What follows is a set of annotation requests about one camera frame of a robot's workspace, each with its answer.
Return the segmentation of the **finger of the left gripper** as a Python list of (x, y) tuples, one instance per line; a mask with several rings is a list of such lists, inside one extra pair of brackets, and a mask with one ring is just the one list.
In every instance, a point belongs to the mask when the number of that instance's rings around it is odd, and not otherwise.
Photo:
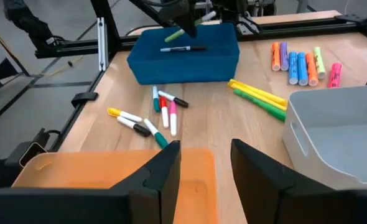
[(196, 13), (194, 11), (189, 12), (172, 12), (170, 16), (173, 22), (179, 26), (190, 37), (195, 38), (197, 36), (197, 26), (195, 25)]

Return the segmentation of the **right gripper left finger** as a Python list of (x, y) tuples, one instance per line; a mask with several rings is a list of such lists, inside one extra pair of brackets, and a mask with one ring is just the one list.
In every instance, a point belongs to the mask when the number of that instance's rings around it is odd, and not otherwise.
[(180, 142), (108, 189), (2, 188), (0, 223), (173, 223)]

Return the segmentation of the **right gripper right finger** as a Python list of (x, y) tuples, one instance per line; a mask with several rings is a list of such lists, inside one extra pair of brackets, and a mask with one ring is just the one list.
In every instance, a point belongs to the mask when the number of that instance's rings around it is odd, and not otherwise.
[(248, 223), (367, 223), (367, 190), (334, 190), (240, 139), (231, 166)]

